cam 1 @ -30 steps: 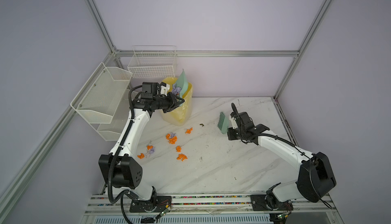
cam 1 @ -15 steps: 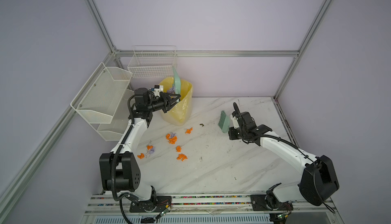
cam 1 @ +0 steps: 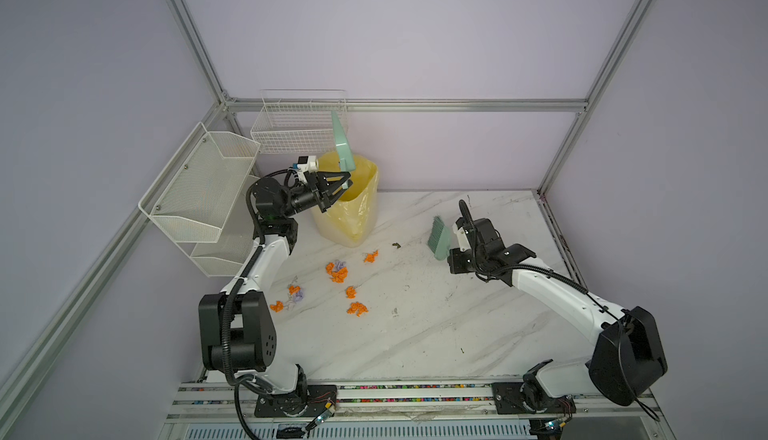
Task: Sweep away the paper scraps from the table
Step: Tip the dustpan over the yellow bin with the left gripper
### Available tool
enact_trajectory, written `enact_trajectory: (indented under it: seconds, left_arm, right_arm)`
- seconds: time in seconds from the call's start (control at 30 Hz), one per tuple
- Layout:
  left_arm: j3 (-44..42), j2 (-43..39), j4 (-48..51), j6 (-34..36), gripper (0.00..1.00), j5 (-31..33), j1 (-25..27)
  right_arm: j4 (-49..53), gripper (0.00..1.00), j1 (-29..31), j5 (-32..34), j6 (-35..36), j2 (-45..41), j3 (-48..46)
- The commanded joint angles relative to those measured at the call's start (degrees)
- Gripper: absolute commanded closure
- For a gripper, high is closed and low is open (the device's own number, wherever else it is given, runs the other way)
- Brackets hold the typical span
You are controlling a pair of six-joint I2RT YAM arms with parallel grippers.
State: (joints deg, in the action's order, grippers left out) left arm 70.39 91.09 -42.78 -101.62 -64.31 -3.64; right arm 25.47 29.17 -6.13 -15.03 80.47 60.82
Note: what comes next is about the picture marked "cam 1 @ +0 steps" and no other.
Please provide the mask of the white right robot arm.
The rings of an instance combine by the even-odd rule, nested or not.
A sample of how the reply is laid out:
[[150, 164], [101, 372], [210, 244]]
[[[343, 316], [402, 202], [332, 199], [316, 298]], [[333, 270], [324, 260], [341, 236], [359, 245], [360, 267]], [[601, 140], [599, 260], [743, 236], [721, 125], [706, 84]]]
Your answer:
[[458, 246], [447, 263], [452, 273], [501, 281], [552, 309], [591, 345], [588, 357], [543, 360], [523, 376], [518, 406], [543, 413], [575, 395], [599, 394], [627, 407], [640, 401], [668, 371], [657, 322], [646, 309], [625, 308], [551, 269], [528, 247], [505, 245], [488, 218], [474, 218], [465, 200], [452, 226]]

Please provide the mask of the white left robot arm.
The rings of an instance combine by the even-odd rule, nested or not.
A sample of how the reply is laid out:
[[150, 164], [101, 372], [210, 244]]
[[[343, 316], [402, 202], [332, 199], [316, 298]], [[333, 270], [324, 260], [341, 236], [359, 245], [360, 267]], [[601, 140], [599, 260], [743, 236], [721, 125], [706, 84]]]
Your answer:
[[204, 367], [222, 373], [235, 392], [260, 402], [258, 415], [304, 415], [311, 389], [303, 368], [278, 357], [278, 335], [267, 299], [271, 282], [298, 240], [296, 214], [328, 210], [352, 186], [348, 172], [301, 171], [297, 166], [254, 181], [245, 192], [253, 246], [232, 280], [198, 305]]

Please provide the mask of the green hand brush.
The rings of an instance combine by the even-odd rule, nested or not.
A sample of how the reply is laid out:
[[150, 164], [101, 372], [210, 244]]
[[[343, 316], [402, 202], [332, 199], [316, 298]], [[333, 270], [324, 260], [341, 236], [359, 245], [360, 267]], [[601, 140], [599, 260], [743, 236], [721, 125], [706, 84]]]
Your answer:
[[427, 245], [433, 256], [440, 261], [449, 256], [452, 244], [452, 231], [449, 225], [440, 217], [434, 216]]

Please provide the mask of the green plastic dustpan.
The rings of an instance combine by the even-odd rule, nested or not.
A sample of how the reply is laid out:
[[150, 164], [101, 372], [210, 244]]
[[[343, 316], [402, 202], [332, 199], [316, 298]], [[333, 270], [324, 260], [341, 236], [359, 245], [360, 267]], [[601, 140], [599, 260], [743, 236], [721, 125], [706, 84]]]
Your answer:
[[332, 110], [331, 119], [339, 168], [344, 172], [352, 172], [356, 170], [354, 154], [337, 111]]

